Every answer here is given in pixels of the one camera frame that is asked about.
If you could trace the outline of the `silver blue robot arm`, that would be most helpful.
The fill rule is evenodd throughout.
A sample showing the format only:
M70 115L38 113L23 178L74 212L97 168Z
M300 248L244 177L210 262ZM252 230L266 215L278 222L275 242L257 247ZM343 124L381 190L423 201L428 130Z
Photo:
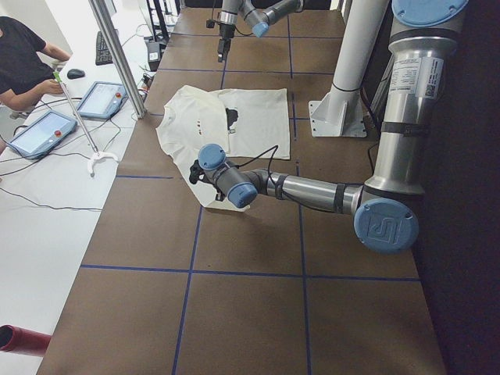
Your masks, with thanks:
M364 184L334 184L267 169L245 171L216 144L201 148L190 168L190 182L212 185L219 200L238 208L263 194L318 211L351 214L355 234L367 248L384 254L410 248L419 234L413 207L424 193L419 173L430 115L466 7L464 1L353 2L331 89L323 100L310 103L309 115L316 137L362 133L362 123L349 114L360 106L363 75L385 10L391 8L388 47L395 60L377 161Z
M301 0L284 0L260 10L248 0L223 0L220 17L216 21L220 27L220 40L217 48L218 62L227 60L231 41L236 31L238 16L251 28L252 33L260 38L264 36L271 25L285 16L302 11L304 2Z

